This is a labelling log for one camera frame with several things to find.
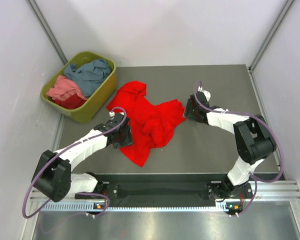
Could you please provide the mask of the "bright red t-shirt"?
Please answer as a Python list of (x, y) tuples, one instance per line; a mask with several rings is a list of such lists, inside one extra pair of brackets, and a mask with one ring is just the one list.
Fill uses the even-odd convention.
[(151, 149), (166, 146), (174, 136), (175, 128), (184, 122), (185, 108), (173, 99), (158, 105), (147, 99), (147, 85), (140, 81), (130, 81), (117, 90), (106, 109), (111, 111), (121, 107), (130, 118), (133, 145), (120, 151), (134, 164), (143, 167)]

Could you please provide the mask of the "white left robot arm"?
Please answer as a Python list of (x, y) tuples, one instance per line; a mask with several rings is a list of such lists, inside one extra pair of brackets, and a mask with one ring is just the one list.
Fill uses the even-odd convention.
[(108, 146), (119, 149), (133, 144), (130, 119), (122, 112), (112, 112), (110, 116), (107, 123), (96, 125), (68, 147), (43, 152), (32, 177), (34, 188), (55, 203), (72, 194), (83, 199), (82, 193), (87, 193), (88, 198), (96, 199), (105, 193), (106, 185), (96, 174), (90, 171), (74, 174), (73, 170), (89, 156)]

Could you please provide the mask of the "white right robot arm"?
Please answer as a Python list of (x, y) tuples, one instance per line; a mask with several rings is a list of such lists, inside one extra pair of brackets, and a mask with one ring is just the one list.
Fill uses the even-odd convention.
[(187, 100), (184, 117), (197, 123), (217, 127), (234, 135), (238, 158), (221, 181), (229, 198), (235, 198), (250, 178), (270, 183), (254, 175), (255, 169), (276, 149), (269, 126), (261, 115), (235, 113), (209, 105), (210, 93), (198, 91)]

